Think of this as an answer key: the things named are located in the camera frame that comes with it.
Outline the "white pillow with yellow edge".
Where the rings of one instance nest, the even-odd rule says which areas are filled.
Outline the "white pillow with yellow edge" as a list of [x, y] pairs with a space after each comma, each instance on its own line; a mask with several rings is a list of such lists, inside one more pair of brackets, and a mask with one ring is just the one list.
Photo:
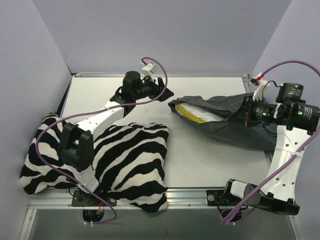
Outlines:
[[198, 124], [208, 122], [221, 122], [224, 120], [224, 118], [220, 115], [210, 113], [203, 107], [196, 106], [190, 103], [179, 103], [176, 104], [174, 108], [181, 116]]

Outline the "dark grey checked pillowcase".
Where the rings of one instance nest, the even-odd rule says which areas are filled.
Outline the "dark grey checked pillowcase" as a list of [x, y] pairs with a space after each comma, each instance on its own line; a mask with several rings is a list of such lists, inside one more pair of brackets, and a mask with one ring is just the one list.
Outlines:
[[[236, 122], [235, 113], [241, 108], [245, 97], [252, 95], [252, 93], [243, 93], [213, 96], [209, 99], [203, 99], [201, 96], [183, 96], [170, 101], [168, 106], [171, 112], [179, 116], [181, 120], [213, 139], [244, 149], [273, 151], [277, 139], [270, 136], [261, 124], [244, 127], [242, 122]], [[176, 109], [179, 104], [200, 107], [207, 113], [222, 117], [222, 120], [198, 123], [179, 113]]]

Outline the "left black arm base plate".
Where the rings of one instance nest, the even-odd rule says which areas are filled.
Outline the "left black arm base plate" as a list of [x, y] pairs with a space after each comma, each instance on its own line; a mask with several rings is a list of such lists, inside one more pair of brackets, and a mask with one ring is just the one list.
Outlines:
[[[103, 193], [100, 191], [100, 192], [97, 192], [96, 195], [98, 195], [101, 199], [106, 201], [112, 207], [115, 207], [117, 205], [117, 200], [110, 198], [107, 193]], [[82, 190], [75, 190], [73, 193], [71, 206], [72, 207], [98, 207], [100, 203], [101, 203], [101, 200], [99, 200], [92, 194], [86, 193]]]

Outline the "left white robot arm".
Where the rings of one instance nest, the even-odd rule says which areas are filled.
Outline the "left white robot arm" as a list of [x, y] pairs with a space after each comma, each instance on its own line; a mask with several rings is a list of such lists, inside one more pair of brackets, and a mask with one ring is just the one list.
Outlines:
[[83, 200], [88, 205], [95, 206], [101, 201], [97, 190], [99, 181], [93, 170], [97, 137], [111, 124], [126, 117], [135, 106], [143, 105], [142, 99], [163, 102], [173, 95], [168, 89], [167, 77], [154, 79], [151, 72], [141, 77], [137, 71], [128, 71], [122, 85], [100, 110], [63, 127], [57, 154], [64, 164], [71, 166], [77, 187], [84, 192]]

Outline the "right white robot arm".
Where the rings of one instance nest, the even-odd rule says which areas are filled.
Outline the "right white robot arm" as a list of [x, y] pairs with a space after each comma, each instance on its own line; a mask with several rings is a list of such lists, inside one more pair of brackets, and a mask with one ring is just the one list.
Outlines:
[[307, 145], [320, 132], [320, 109], [301, 99], [304, 87], [297, 83], [279, 85], [276, 103], [267, 103], [264, 91], [268, 84], [259, 80], [253, 96], [245, 97], [239, 113], [246, 128], [276, 125], [276, 144], [267, 176], [259, 185], [230, 179], [221, 197], [228, 205], [241, 203], [295, 216], [300, 211], [295, 201], [296, 178]]

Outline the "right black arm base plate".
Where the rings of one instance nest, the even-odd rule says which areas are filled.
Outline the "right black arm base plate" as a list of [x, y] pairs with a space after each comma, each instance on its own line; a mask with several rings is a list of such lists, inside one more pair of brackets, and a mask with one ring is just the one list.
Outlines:
[[242, 200], [239, 197], [230, 194], [225, 194], [221, 188], [207, 189], [205, 193], [206, 204], [210, 207], [234, 207]]

